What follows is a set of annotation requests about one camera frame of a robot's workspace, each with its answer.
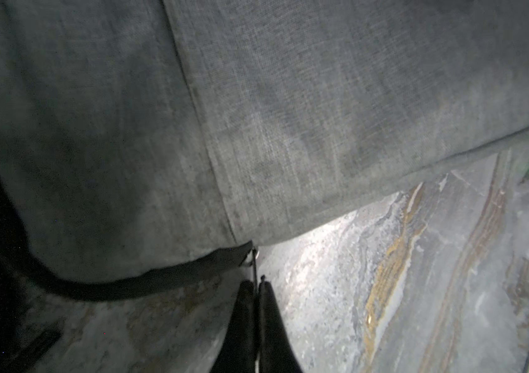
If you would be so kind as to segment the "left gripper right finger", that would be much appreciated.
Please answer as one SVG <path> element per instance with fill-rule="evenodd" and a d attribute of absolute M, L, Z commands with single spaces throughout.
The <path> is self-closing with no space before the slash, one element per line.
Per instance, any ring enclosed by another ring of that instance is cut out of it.
<path fill-rule="evenodd" d="M 281 317 L 274 289 L 265 276 L 258 287 L 259 372 L 298 372 L 298 363 Z"/>

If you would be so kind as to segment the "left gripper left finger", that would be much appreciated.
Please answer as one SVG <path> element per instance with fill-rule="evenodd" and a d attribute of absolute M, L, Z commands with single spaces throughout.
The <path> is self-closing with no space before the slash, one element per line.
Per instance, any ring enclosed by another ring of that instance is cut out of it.
<path fill-rule="evenodd" d="M 233 312 L 211 373 L 255 373 L 258 352 L 257 296 L 252 281 L 239 285 Z"/>

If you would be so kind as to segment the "grey zippered laptop bag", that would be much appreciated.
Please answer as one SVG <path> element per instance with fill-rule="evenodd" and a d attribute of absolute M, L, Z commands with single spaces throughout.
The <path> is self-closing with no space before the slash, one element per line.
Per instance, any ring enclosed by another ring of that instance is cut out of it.
<path fill-rule="evenodd" d="M 0 257 L 120 300 L 529 137 L 529 1 L 0 1 Z"/>

